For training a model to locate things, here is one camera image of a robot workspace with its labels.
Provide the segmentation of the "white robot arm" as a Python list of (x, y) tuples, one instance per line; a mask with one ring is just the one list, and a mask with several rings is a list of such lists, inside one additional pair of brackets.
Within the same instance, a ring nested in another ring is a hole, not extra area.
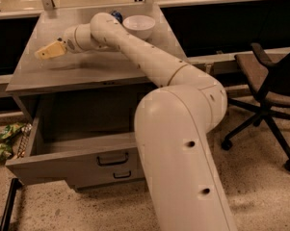
[(237, 231), (207, 140), (226, 112), (224, 87), (150, 44), (154, 26), (146, 15), (119, 21), (98, 13), (35, 55), (46, 60), (112, 48), (126, 56), (157, 87), (138, 105), (134, 128), (161, 231)]

